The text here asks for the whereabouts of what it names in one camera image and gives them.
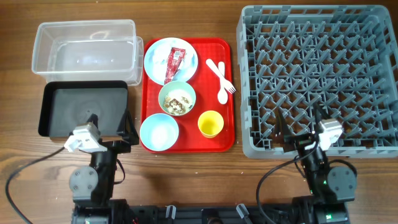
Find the wooden table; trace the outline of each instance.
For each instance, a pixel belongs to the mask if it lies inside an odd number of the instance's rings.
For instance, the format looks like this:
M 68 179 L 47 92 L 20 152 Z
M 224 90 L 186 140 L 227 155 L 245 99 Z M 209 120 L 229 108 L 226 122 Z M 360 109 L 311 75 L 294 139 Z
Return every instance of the wooden table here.
M 5 0 L 0 5 L 0 184 L 18 166 L 50 154 L 55 144 L 37 133 L 45 80 L 30 70 L 37 27 L 42 22 L 92 19 L 133 19 L 145 42 L 159 37 L 221 37 L 232 50 L 233 81 L 240 90 L 236 56 L 236 25 L 241 9 L 249 4 L 385 4 L 397 30 L 397 1 L 296 0 L 266 1 L 146 1 Z M 141 87 L 129 88 L 136 129 L 139 129 Z M 130 205 L 255 204 L 261 176 L 282 160 L 248 159 L 242 152 L 240 94 L 235 94 L 236 142 L 222 154 L 154 155 L 134 146 L 120 156 L 126 180 L 114 188 L 114 198 Z M 59 155 L 24 170 L 11 183 L 15 203 L 34 223 L 69 223 L 73 208 L 68 186 L 73 170 L 88 165 L 81 152 Z M 398 163 L 396 159 L 350 159 L 359 172 L 356 200 L 350 202 L 353 223 L 398 223 Z M 121 178 L 118 171 L 116 178 Z M 289 202 L 308 195 L 306 181 L 294 166 L 272 175 L 261 192 L 263 202 Z M 0 223 L 22 223 L 0 197 Z

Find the dish rack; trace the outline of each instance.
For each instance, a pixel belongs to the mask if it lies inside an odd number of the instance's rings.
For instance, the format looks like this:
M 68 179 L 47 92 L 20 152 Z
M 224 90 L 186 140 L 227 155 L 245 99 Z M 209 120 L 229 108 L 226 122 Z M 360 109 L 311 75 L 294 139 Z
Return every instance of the dish rack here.
M 236 40 L 247 157 L 297 155 L 272 143 L 274 111 L 303 134 L 315 103 L 344 127 L 329 156 L 398 156 L 397 42 L 384 6 L 246 6 Z

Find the white plate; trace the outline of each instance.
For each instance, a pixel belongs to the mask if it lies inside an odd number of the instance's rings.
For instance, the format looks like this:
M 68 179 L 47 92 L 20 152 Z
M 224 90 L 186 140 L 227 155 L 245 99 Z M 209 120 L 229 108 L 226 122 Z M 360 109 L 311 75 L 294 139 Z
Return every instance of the white plate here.
M 159 85 L 166 79 L 167 57 L 172 47 L 185 49 L 185 58 L 173 81 L 188 81 L 198 68 L 198 54 L 187 41 L 170 37 L 158 40 L 149 47 L 144 58 L 144 68 L 148 77 Z

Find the tray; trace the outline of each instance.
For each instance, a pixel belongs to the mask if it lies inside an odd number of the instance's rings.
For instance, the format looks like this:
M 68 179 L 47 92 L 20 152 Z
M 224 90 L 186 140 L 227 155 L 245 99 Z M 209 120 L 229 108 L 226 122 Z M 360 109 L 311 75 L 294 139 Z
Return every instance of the tray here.
M 398 51 L 384 6 L 246 6 L 236 38 L 246 156 L 293 158 L 272 143 L 274 110 L 303 134 L 314 103 L 344 127 L 329 156 L 398 156 Z
M 144 47 L 144 52 L 158 39 L 149 41 Z M 177 142 L 168 150 L 156 153 L 193 153 L 193 152 L 223 152 L 228 150 L 235 141 L 235 123 L 233 97 L 228 94 L 228 102 L 221 105 L 217 100 L 220 90 L 220 80 L 207 67 L 206 59 L 211 58 L 216 64 L 225 63 L 225 78 L 232 81 L 231 52 L 229 45 L 220 38 L 187 38 L 198 54 L 198 69 L 189 83 L 197 94 L 197 102 L 193 109 L 184 116 L 173 116 L 180 128 Z M 142 78 L 142 106 L 141 124 L 155 113 L 164 113 L 158 103 L 158 94 L 161 85 L 153 82 L 146 74 Z M 213 139 L 205 138 L 198 128 L 199 116 L 207 111 L 215 110 L 224 117 L 223 130 Z M 150 152 L 142 143 L 141 146 Z
M 44 88 L 38 132 L 65 138 L 95 114 L 102 137 L 129 137 L 138 144 L 127 102 L 124 81 L 50 82 Z

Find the plastic cup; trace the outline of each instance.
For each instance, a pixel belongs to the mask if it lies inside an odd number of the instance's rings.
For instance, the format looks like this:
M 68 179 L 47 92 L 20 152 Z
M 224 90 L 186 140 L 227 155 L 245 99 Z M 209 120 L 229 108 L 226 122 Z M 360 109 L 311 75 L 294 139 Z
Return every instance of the plastic cup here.
M 206 138 L 214 138 L 224 127 L 224 119 L 217 111 L 206 111 L 198 119 L 198 127 Z

